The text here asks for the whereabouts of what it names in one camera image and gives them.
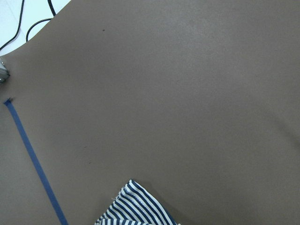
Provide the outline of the blue white striped polo shirt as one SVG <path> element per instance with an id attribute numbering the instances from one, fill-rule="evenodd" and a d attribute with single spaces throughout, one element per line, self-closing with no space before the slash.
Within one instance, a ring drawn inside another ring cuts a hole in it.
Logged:
<path id="1" fill-rule="evenodd" d="M 96 225 L 176 225 L 165 207 L 135 180 L 129 180 Z"/>

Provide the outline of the aluminium frame post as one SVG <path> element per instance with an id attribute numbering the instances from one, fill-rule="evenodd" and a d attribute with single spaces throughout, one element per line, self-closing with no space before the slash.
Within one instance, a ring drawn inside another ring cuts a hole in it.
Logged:
<path id="1" fill-rule="evenodd" d="M 9 71 L 5 67 L 3 59 L 0 59 L 0 82 L 4 83 L 10 77 Z"/>

